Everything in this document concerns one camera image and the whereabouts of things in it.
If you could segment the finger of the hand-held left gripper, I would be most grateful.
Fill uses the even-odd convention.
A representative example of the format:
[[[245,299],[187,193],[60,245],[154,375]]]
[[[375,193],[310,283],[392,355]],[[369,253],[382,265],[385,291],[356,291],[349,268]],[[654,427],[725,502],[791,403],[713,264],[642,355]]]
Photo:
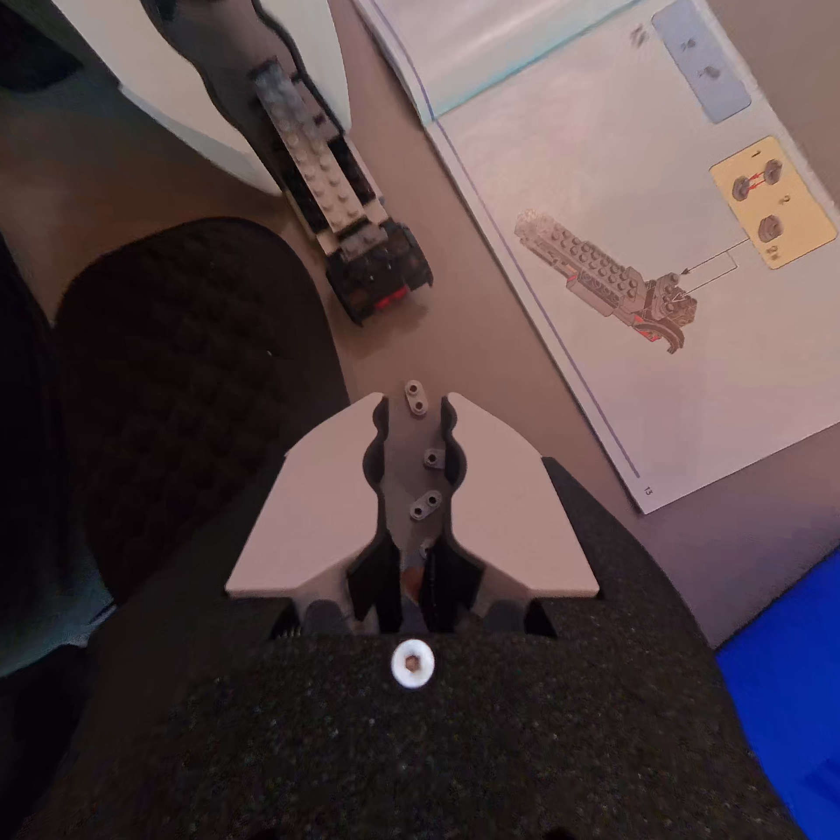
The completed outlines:
[[[266,26],[287,35],[303,69],[345,132],[352,126],[350,95],[332,11],[327,1],[254,1]]]
[[[245,136],[226,120],[194,65],[137,1],[55,1],[116,77],[124,97],[216,168],[269,196],[281,188]]]

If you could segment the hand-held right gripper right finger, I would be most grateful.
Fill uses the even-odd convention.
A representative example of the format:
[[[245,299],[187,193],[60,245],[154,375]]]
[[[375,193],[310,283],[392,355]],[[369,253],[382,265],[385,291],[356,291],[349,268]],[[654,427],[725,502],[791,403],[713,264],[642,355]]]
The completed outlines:
[[[463,613],[527,618],[535,602],[600,594],[543,457],[466,397],[442,398],[443,529],[425,561],[425,623],[451,633]]]

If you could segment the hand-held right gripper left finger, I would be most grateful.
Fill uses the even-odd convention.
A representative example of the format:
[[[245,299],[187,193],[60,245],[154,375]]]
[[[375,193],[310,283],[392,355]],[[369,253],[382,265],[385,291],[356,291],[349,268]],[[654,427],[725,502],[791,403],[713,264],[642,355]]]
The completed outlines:
[[[225,584],[233,599],[292,601],[299,617],[330,602],[381,633],[403,623],[401,554],[382,480],[389,399],[373,392],[294,444]]]

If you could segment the grey black lego truck model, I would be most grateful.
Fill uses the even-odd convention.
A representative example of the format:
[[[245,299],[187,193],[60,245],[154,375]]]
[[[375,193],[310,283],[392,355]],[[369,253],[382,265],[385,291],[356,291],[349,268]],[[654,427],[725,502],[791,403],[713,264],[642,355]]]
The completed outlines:
[[[276,138],[280,185],[320,247],[326,277],[350,320],[431,287],[434,275],[408,226],[385,208],[369,172],[340,123],[300,69],[277,57],[249,73]]]

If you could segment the large blue plastic bin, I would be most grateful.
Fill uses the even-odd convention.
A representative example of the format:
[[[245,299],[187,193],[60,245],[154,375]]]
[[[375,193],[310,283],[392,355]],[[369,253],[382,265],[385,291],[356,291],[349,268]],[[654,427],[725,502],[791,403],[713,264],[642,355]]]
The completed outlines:
[[[839,838],[839,549],[720,646],[752,752],[808,838]]]

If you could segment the open lego instruction booklet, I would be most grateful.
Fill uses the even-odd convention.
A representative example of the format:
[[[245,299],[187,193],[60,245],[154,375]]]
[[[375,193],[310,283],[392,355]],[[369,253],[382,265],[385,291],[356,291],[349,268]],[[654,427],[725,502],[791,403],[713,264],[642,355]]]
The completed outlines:
[[[838,425],[838,207],[708,2],[355,2],[644,513]]]

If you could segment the black dimpled foam pad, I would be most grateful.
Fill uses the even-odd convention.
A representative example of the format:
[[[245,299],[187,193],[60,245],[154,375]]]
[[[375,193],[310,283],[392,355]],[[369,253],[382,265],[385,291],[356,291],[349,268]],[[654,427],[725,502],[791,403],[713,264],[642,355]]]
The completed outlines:
[[[66,289],[54,336],[87,545],[118,605],[350,405],[307,268],[240,217],[96,258]]]

